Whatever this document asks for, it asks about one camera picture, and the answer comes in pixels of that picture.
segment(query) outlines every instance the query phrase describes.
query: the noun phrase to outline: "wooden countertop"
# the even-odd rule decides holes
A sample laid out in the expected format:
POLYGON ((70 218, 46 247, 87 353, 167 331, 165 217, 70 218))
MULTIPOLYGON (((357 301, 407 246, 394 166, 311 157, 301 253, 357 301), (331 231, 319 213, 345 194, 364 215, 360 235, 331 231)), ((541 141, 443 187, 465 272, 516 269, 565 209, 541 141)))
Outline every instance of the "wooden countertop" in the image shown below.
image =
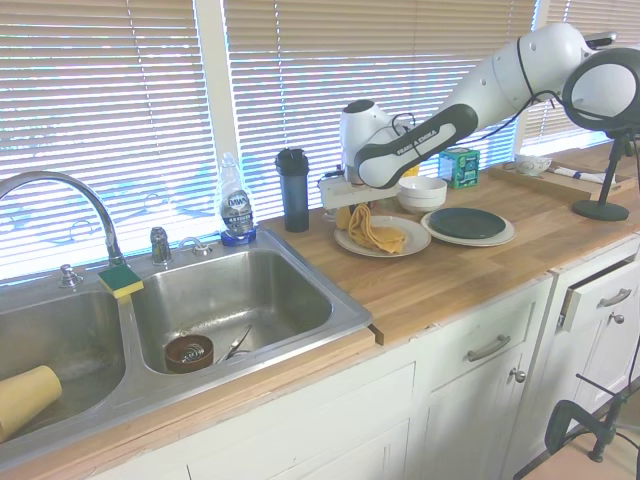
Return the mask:
MULTIPOLYGON (((604 170, 609 150, 606 144, 554 158, 604 170)), ((624 158, 618 168, 633 176, 635 170, 635 158, 624 158)), ((445 206, 501 215, 515 225, 515 240, 474 249, 434 239, 422 252, 401 258, 345 251, 333 239, 335 225, 322 219, 320 209, 312 212, 311 228, 304 233, 286 232, 281 218, 265 224, 362 303, 373 314, 376 340, 388 344, 640 230, 638 190, 614 198, 631 210, 629 219, 598 222, 572 213, 567 201, 483 173, 477 187, 449 190, 445 206)))
MULTIPOLYGON (((571 151, 558 158, 604 168, 608 151, 609 146, 605 145, 589 151, 571 151)), ((635 163, 623 159, 619 171, 635 175, 635 163)), ((446 205, 466 205, 502 215, 514 223, 517 238, 487 249, 434 240, 424 251, 400 259, 360 257, 341 249, 333 239, 334 225, 321 218, 320 210, 312 213, 311 229, 305 233, 284 232, 281 219, 265 224, 369 309, 374 316, 376 339, 389 343, 640 230, 638 191, 615 199, 630 208, 629 220, 595 222, 571 213, 565 201, 482 174, 478 187, 450 191, 446 205)), ((0 473, 0 480, 87 478, 239 415, 274 395, 302 388, 377 352, 371 332, 357 332, 42 455, 0 473)))

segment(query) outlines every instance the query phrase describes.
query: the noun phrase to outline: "utensil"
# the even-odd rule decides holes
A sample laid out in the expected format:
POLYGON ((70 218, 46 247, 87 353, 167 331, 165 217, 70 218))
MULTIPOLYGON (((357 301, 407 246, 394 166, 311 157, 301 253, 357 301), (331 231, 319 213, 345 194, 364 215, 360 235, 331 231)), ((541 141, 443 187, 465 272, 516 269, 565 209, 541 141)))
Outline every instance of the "utensil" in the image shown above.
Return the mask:
POLYGON ((445 208, 431 215, 429 225, 449 237, 475 240, 495 237, 506 226, 497 215, 475 208, 445 208))
POLYGON ((551 165, 550 157, 537 157, 535 155, 515 155, 516 170, 524 175, 537 177, 551 165))
POLYGON ((240 345, 242 345, 242 342, 244 342, 244 340, 247 338, 247 335, 249 335, 249 332, 252 328, 253 325, 249 325, 247 327, 247 331, 244 332, 244 335, 242 337, 236 338, 229 346, 229 350, 227 350, 227 353, 220 357, 220 359, 216 363, 224 362, 225 360, 233 357, 233 354, 238 351, 238 348, 240 348, 240 345))
POLYGON ((400 202, 400 205, 402 205, 405 210, 412 213, 433 212, 444 205, 444 200, 444 195, 440 198, 414 198, 398 193, 398 201, 400 202))
POLYGON ((420 219, 420 225, 422 225, 432 236, 433 238, 437 238, 443 242, 453 243, 455 245, 463 245, 465 247, 495 247, 497 245, 502 245, 510 242, 514 238, 516 238, 516 229, 513 224, 503 218, 500 217, 504 223, 505 228, 502 232, 497 234, 491 238, 483 238, 483 239, 467 239, 467 238, 456 238, 450 237, 448 235, 443 235, 442 233, 433 230, 430 225, 430 217, 436 212, 428 213, 424 217, 420 219))
POLYGON ((398 181, 399 194, 411 198, 444 198, 447 182, 441 178, 403 177, 398 181))
POLYGON ((376 215, 371 217, 374 227, 393 227, 401 229, 407 236, 402 253, 387 253, 381 250, 372 250, 358 245, 349 237, 345 230, 336 229, 334 238, 338 245, 350 252, 367 257, 387 258, 404 257, 425 249, 431 243, 431 235, 420 224, 400 217, 376 215))

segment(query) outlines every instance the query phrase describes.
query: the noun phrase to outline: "faucet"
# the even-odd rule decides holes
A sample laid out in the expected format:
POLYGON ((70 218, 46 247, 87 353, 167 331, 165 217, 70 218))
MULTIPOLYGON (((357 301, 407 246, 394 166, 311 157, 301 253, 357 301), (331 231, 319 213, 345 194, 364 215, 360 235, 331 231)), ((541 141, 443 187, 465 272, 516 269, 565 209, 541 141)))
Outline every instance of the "faucet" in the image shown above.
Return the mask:
POLYGON ((15 175, 13 177, 9 177, 6 180, 0 181, 0 200, 7 195, 12 190, 15 190, 22 185, 27 183, 36 182, 39 180, 51 180, 54 182, 65 183, 76 190, 78 190, 89 203, 93 205, 93 208, 96 210, 98 217, 100 217, 100 221, 102 222, 102 228, 105 233, 105 244, 107 246, 107 252, 109 254, 109 265, 124 265, 126 264, 124 260, 124 255, 118 246, 118 239, 116 238, 116 230, 113 226, 113 222, 111 221, 111 217, 107 212, 106 207, 100 201, 100 198, 96 193, 91 190, 87 185, 82 183, 80 180, 76 180, 69 175, 65 175, 63 173, 57 172, 45 172, 45 171, 33 171, 33 172, 25 172, 20 173, 19 175, 15 175))
POLYGON ((151 229, 151 260, 153 264, 166 265, 171 261, 171 248, 169 247, 169 239, 167 232, 162 227, 153 227, 151 229))

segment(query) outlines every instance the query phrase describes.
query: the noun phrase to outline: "white plate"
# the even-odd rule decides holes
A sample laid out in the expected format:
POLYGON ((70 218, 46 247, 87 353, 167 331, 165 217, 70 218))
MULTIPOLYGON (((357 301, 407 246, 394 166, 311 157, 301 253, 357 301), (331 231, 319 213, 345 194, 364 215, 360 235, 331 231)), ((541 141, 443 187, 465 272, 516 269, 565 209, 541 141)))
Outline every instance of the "white plate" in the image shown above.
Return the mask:
POLYGON ((455 243, 456 245, 464 245, 466 247, 495 247, 496 245, 502 245, 504 243, 510 242, 514 238, 516 238, 516 229, 513 224, 507 220, 506 218, 502 218, 505 223, 505 228, 499 234, 494 235, 490 238, 481 238, 481 239, 469 239, 469 238, 456 238, 450 237, 448 235, 443 235, 432 229, 429 226, 429 218, 435 212, 427 213, 424 217, 420 219, 420 225, 427 229, 427 231, 438 240, 442 240, 443 242, 455 243))
POLYGON ((358 245, 356 242, 349 238, 349 234, 345 230, 338 230, 333 233, 336 242, 349 250, 350 252, 357 253, 359 255, 365 255, 367 257, 404 257, 405 255, 412 255, 414 253, 423 250, 431 243, 431 235, 419 223, 411 220, 406 220, 400 217, 387 217, 376 215, 371 217, 371 225, 374 227, 394 227, 402 230, 407 238, 404 241, 404 249, 402 253, 387 253, 382 250, 370 250, 368 248, 358 245))

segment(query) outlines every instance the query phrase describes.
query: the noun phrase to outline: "sink basin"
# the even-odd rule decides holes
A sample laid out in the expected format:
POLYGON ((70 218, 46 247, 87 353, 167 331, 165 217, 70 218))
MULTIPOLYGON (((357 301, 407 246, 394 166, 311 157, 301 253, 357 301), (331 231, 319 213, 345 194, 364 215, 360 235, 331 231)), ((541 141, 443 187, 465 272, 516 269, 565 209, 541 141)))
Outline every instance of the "sink basin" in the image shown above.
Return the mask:
POLYGON ((158 273, 133 296, 142 352, 161 373, 164 349, 178 336, 213 341, 214 361, 251 331, 242 351, 256 351, 324 324, 331 303, 278 253, 251 250, 158 273))
POLYGON ((106 292, 72 295, 0 314, 0 380, 47 365, 61 397, 14 437, 73 417, 106 398, 122 380, 118 304, 106 292))
POLYGON ((205 257, 174 249, 155 266, 127 258, 144 289, 115 300, 90 265, 75 291, 59 273, 0 285, 0 380, 50 366, 62 397, 0 446, 4 471, 324 345, 371 323, 371 314, 274 233, 255 242, 209 247, 205 257), (186 374, 165 367, 164 348, 180 335, 212 339, 214 359, 251 325, 243 355, 186 374))

